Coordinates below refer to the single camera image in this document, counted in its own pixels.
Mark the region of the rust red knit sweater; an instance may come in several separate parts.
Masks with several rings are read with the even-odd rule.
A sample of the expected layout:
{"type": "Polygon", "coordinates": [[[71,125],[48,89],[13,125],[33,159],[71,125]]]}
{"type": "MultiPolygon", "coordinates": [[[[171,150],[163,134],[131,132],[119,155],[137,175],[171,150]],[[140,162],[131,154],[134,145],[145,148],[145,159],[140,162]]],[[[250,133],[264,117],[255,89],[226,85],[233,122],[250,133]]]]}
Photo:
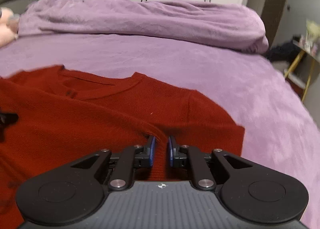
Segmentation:
{"type": "Polygon", "coordinates": [[[135,73],[111,79],[53,66],[1,79],[1,112],[18,115],[1,137],[1,228],[16,228],[27,179],[108,148],[156,138],[152,180],[169,180],[167,143],[240,155],[245,130],[198,91],[135,73]]]}

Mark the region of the purple bed sheet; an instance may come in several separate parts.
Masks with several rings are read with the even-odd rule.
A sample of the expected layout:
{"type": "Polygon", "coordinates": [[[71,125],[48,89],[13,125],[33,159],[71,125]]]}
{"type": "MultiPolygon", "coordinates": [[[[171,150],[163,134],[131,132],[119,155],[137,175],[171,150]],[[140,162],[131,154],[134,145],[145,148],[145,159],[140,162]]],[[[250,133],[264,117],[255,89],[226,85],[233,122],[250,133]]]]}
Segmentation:
{"type": "Polygon", "coordinates": [[[302,221],[319,228],[319,130],[282,74],[263,57],[146,36],[51,34],[1,49],[1,76],[52,65],[108,78],[135,72],[196,89],[240,125],[242,156],[294,176],[309,192],[302,221]]]}

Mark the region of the pink plush toy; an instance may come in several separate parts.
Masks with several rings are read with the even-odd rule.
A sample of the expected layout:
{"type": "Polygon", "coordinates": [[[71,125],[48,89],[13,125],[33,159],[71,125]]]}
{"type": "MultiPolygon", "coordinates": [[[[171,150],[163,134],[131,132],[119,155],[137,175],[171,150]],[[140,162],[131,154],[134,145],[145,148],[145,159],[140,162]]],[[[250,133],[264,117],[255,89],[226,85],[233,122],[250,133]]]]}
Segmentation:
{"type": "Polygon", "coordinates": [[[1,7],[0,47],[18,39],[18,23],[20,16],[9,8],[1,7]]]}

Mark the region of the yellow legged side table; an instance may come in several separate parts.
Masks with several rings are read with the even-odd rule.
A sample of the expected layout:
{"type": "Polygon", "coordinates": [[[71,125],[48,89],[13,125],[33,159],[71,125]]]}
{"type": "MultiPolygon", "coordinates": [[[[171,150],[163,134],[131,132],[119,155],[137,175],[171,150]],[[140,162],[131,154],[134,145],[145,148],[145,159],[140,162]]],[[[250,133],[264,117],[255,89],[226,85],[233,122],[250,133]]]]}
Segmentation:
{"type": "Polygon", "coordinates": [[[293,47],[298,50],[293,62],[284,70],[284,78],[294,88],[302,102],[305,101],[311,85],[319,76],[319,49],[315,44],[314,50],[307,50],[302,42],[292,41],[293,47]]]}

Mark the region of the black bag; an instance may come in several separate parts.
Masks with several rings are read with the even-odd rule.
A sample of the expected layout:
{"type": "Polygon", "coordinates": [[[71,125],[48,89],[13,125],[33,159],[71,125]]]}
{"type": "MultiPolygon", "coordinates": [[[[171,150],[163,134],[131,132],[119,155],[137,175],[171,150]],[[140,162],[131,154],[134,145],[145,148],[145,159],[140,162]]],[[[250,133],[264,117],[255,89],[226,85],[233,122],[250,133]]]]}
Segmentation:
{"type": "Polygon", "coordinates": [[[270,62],[285,61],[289,64],[293,63],[300,52],[300,49],[294,44],[294,42],[299,42],[300,38],[300,35],[294,35],[290,41],[270,48],[266,53],[263,54],[263,57],[270,62]]]}

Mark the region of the cream wrapped bouquet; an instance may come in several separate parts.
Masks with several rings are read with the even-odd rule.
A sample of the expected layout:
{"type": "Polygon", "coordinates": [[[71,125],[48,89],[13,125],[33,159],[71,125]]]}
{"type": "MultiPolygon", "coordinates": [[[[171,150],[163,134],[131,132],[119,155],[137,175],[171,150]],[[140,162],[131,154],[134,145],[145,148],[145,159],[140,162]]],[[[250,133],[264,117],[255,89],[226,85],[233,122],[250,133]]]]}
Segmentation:
{"type": "Polygon", "coordinates": [[[306,20],[306,35],[299,41],[302,48],[311,56],[317,56],[319,52],[319,24],[312,20],[306,20]]]}

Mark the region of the purple rumpled blanket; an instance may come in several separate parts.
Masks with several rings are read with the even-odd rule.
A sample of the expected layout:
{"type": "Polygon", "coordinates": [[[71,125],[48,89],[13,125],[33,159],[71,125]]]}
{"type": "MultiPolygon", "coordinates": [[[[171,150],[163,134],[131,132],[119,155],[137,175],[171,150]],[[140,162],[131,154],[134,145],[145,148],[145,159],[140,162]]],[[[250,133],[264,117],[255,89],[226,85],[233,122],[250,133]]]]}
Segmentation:
{"type": "Polygon", "coordinates": [[[39,0],[20,17],[18,33],[149,36],[250,54],[268,49],[264,23],[252,9],[182,0],[39,0]]]}

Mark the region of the brown door frame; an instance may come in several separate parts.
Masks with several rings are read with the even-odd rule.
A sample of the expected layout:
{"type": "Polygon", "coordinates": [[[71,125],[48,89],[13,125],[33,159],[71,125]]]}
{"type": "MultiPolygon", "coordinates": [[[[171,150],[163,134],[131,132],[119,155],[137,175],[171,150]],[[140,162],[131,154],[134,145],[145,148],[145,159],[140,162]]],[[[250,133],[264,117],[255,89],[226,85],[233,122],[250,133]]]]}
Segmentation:
{"type": "Polygon", "coordinates": [[[272,46],[282,17],[286,0],[265,0],[261,19],[265,25],[269,47],[272,46]]]}

